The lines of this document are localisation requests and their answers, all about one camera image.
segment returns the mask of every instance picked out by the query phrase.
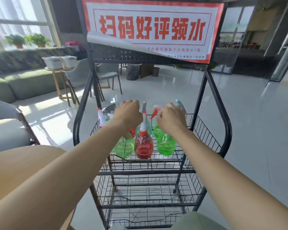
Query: white storage box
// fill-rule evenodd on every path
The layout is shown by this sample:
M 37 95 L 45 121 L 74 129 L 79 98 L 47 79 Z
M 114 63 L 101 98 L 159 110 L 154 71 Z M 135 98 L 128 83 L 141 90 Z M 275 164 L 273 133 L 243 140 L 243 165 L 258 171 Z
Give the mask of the white storage box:
M 78 64 L 77 57 L 75 56 L 62 56 L 61 58 L 63 66 L 66 68 L 74 68 Z
M 42 57 L 49 69 L 61 69 L 62 61 L 59 56 Z

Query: round table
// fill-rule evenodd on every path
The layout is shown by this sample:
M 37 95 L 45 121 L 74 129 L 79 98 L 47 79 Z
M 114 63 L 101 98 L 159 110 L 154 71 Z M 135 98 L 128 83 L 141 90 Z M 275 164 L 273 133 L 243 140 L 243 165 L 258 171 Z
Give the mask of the round table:
M 47 71 L 52 71 L 52 75 L 53 75 L 53 78 L 54 78 L 54 83 L 56 85 L 56 91 L 58 93 L 58 97 L 61 98 L 61 99 L 67 99 L 67 102 L 68 102 L 68 105 L 70 106 L 70 103 L 69 103 L 69 97 L 68 97 L 68 92 L 67 92 L 67 84 L 66 84 L 66 80 L 65 80 L 65 74 L 64 72 L 68 72 L 68 71 L 71 71 L 73 70 L 74 68 L 66 68 L 66 67 L 63 67 L 63 68 L 59 68 L 59 69 L 50 69 L 48 67 L 45 67 L 45 69 Z M 58 84 L 58 80 L 56 78 L 56 72 L 60 72 L 61 75 L 62 75 L 62 78 L 63 78 L 63 83 L 64 83 L 64 89 L 65 89 L 65 97 L 61 95 L 61 91 L 60 91 L 60 88 L 59 88 L 59 84 Z M 73 98 L 73 94 L 71 92 L 71 99 L 73 100 L 73 103 L 75 104 L 75 100 Z

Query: laundry basket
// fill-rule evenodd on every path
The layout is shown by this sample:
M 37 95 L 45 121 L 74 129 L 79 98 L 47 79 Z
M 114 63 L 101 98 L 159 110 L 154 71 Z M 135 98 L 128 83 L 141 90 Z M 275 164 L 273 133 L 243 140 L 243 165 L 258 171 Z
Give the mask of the laundry basket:
M 135 81 L 139 79 L 141 64 L 127 64 L 126 79 L 128 81 Z

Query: water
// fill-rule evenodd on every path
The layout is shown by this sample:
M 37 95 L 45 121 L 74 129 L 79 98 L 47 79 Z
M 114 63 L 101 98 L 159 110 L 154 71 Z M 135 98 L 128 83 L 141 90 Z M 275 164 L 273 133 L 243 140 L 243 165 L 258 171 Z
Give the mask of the water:
M 115 154 L 122 158 L 131 156 L 134 152 L 134 141 L 128 132 L 126 136 L 122 136 L 114 147 Z
M 158 139 L 161 134 L 164 134 L 163 131 L 161 131 L 157 121 L 154 124 L 153 131 L 154 131 L 154 137 L 156 139 Z
M 137 126 L 137 129 L 135 130 L 135 135 L 138 135 L 139 132 L 140 132 L 140 126 Z M 145 121 L 145 126 L 146 126 L 146 130 L 147 130 L 147 133 L 150 135 L 150 137 L 152 138 L 153 137 L 153 129 L 151 128 L 150 126 L 150 122 L 149 121 Z
M 148 133 L 146 135 L 137 135 L 134 142 L 134 152 L 137 158 L 148 159 L 154 152 L 153 139 Z
M 158 138 L 157 149 L 161 155 L 172 155 L 176 149 L 176 141 L 172 136 L 164 133 Z

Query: window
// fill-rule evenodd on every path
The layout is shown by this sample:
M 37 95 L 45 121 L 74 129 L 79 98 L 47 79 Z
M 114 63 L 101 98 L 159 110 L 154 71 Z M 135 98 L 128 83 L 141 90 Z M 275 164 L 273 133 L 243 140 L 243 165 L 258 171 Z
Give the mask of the window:
M 0 0 L 0 48 L 16 49 L 13 45 L 8 45 L 5 36 L 19 34 L 38 33 L 45 35 L 54 45 L 53 34 L 56 34 L 47 21 L 47 16 L 42 5 L 43 0 Z M 24 45 L 24 48 L 37 47 Z

